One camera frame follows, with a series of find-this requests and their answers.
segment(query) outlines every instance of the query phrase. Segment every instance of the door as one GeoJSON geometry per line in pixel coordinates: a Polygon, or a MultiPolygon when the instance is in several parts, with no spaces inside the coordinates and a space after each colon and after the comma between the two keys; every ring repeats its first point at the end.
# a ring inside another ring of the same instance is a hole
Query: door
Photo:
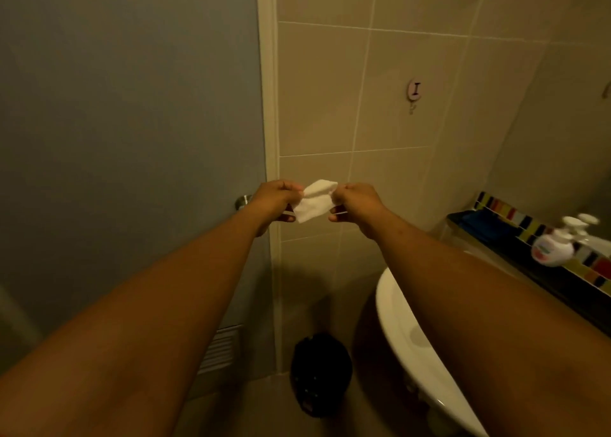
{"type": "MultiPolygon", "coordinates": [[[[0,4],[0,284],[46,335],[264,181],[256,0],[0,4]]],[[[268,248],[223,321],[255,376],[274,368],[268,248]]]]}

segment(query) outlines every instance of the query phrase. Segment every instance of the door vent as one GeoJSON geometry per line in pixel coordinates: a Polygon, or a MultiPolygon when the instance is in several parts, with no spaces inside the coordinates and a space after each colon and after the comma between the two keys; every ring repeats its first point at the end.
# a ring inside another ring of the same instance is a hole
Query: door vent
{"type": "Polygon", "coordinates": [[[206,350],[197,374],[225,368],[240,356],[240,329],[242,325],[219,329],[206,350]]]}

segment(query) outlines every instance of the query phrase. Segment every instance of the floor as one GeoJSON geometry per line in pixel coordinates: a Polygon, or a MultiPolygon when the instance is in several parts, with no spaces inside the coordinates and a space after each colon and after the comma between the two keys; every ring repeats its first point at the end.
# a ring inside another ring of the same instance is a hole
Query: floor
{"type": "Polygon", "coordinates": [[[352,357],[355,372],[334,418],[308,416],[294,398],[289,376],[276,375],[187,402],[174,437],[432,437],[428,407],[407,391],[386,341],[353,351],[352,357]]]}

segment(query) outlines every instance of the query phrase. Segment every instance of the door knob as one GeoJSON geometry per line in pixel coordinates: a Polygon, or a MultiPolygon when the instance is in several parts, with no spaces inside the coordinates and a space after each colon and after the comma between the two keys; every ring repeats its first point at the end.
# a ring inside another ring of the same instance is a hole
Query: door knob
{"type": "Polygon", "coordinates": [[[239,196],[236,201],[235,201],[235,209],[236,210],[242,210],[244,207],[246,207],[246,204],[248,204],[250,202],[250,200],[252,199],[251,195],[241,195],[239,196]]]}

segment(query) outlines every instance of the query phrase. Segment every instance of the hand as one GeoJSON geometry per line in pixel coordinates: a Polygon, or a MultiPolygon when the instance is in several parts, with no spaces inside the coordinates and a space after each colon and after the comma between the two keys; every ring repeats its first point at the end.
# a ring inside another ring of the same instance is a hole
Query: hand
{"type": "Polygon", "coordinates": [[[292,211],[292,204],[297,204],[303,197],[304,187],[292,181],[277,180],[261,183],[255,195],[244,210],[252,212],[260,221],[257,236],[262,236],[272,221],[295,221],[293,215],[285,211],[292,211]]]}
{"type": "Polygon", "coordinates": [[[373,186],[364,183],[347,183],[339,185],[332,195],[332,215],[329,220],[334,223],[356,223],[363,234],[370,239],[374,237],[376,222],[392,213],[384,206],[373,186]]]}

